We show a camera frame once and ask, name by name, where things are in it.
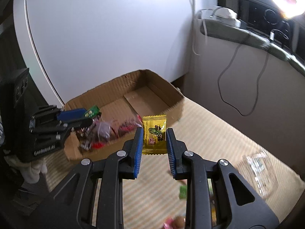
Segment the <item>dark candy bar wrapper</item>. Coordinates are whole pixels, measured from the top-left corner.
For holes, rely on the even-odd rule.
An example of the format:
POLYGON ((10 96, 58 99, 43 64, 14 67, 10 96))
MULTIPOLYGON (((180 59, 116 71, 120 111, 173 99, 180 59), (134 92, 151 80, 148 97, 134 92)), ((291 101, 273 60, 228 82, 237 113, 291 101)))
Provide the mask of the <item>dark candy bar wrapper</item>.
POLYGON ((85 151, 92 149, 92 144, 95 142, 95 134, 91 128, 82 128, 76 131, 76 137, 80 142, 80 148, 85 151))

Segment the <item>small green snack packet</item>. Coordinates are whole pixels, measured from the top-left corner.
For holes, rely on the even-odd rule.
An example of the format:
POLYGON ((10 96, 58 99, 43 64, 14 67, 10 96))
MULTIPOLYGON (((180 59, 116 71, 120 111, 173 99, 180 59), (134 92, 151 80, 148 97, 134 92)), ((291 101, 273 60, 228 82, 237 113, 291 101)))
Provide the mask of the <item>small green snack packet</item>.
POLYGON ((100 116, 100 109, 97 105, 94 105, 84 113, 84 116, 87 118, 95 118, 100 116))

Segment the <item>clear bag purple snack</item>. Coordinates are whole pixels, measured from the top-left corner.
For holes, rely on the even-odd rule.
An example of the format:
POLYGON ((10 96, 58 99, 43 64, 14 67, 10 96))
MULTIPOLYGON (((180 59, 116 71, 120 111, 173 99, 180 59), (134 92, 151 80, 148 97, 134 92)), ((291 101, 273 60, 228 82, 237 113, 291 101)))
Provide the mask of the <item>clear bag purple snack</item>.
POLYGON ((111 126, 107 122, 95 123, 92 132, 91 140, 93 142, 108 142, 111 138, 111 126))

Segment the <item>yellow snack packet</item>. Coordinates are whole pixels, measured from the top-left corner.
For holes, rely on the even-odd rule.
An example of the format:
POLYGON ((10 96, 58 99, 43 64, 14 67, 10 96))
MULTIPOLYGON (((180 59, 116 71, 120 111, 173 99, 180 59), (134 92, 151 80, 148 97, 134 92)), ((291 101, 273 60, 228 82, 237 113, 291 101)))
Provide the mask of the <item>yellow snack packet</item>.
POLYGON ((142 118, 144 135, 144 155, 167 154, 166 148, 166 122, 167 117, 163 115, 143 116, 142 118))

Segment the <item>red snack packet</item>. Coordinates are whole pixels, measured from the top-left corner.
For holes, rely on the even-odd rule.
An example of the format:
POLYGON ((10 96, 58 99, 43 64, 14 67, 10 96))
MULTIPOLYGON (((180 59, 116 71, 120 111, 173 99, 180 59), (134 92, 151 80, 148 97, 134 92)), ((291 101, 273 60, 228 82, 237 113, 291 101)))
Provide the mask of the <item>red snack packet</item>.
POLYGON ((100 149, 103 148, 105 145, 109 144, 111 141, 116 139, 122 138, 126 134, 131 133, 137 127, 142 127, 142 118, 139 114, 136 114, 132 118, 128 118, 127 120, 119 123, 116 119, 112 120, 111 122, 107 122, 111 126, 111 138, 108 142, 94 142, 92 144, 92 149, 100 149))

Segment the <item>bagged sliced bread loaf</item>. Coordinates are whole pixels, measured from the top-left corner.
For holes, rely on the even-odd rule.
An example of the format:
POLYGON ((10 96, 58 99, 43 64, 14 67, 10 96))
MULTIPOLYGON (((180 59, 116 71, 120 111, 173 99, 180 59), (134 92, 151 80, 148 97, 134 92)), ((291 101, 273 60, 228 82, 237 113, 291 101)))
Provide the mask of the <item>bagged sliced bread loaf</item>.
POLYGON ((263 200, 267 200, 278 188, 274 168, 265 150, 243 156, 236 169, 263 200))

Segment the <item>green jelly packet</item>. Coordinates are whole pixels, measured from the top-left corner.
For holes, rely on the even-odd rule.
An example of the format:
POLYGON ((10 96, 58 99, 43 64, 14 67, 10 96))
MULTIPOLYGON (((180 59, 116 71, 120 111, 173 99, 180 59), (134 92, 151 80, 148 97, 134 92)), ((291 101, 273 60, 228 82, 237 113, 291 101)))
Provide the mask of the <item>green jelly packet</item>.
POLYGON ((179 199, 186 200, 187 199, 187 185, 181 185, 179 187, 179 199))

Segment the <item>pink wrapped round snack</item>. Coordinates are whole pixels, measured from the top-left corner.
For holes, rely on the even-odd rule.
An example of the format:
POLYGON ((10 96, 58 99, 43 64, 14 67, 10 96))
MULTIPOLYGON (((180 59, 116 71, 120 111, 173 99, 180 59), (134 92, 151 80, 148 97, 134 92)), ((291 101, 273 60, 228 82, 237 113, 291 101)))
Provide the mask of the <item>pink wrapped round snack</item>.
POLYGON ((163 229, 182 229, 185 228, 186 219, 183 216, 176 216, 174 218, 168 217, 164 224, 163 229))

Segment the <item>brown cardboard box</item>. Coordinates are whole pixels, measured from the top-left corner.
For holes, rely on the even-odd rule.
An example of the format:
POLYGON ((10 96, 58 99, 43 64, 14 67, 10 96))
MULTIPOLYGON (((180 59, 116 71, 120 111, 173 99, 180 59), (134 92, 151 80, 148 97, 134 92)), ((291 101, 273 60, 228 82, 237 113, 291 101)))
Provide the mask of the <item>brown cardboard box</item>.
MULTIPOLYGON (((170 127, 182 116, 184 96, 171 83, 150 70, 137 70, 103 83, 68 101, 65 110, 89 109, 98 106, 101 120, 110 123, 114 130, 127 120, 138 116, 167 116, 170 127)), ((121 150, 125 141, 132 139, 131 131, 122 137, 111 135, 106 145, 89 151, 80 147, 76 133, 66 139, 64 153, 68 161, 78 163, 84 158, 97 161, 121 150)))

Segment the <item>white cabinet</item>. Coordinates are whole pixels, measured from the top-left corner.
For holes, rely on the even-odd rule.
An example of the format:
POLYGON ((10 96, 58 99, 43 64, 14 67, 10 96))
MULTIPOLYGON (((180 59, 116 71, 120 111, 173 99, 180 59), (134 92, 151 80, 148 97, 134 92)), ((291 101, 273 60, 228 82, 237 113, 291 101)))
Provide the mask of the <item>white cabinet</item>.
POLYGON ((122 74, 149 69, 167 81, 187 73, 192 0, 14 0, 14 29, 47 103, 122 74))

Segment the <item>grey stone window ledge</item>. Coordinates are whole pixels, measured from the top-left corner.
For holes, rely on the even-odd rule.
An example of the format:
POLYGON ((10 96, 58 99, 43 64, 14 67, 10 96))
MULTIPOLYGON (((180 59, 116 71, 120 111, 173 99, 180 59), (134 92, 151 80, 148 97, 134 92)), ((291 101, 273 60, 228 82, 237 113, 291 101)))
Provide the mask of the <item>grey stone window ledge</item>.
POLYGON ((294 55, 291 55, 288 51, 285 51, 279 46, 271 43, 264 37, 256 35, 248 30, 231 27, 219 21, 197 19, 197 23, 203 35, 205 35, 204 28, 206 27, 208 37, 227 40, 238 44, 245 44, 246 46, 269 52, 279 60, 288 62, 294 69, 304 76, 304 64, 298 61, 294 55))

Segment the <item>white device on ledge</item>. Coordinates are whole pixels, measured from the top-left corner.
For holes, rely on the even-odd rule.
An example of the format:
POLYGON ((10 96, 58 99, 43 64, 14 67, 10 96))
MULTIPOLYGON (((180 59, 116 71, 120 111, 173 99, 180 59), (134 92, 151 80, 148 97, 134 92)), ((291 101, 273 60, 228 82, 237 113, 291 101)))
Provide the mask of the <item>white device on ledge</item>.
POLYGON ((231 27, 247 29, 247 23, 237 19, 236 12, 226 7, 215 8, 209 18, 231 27))

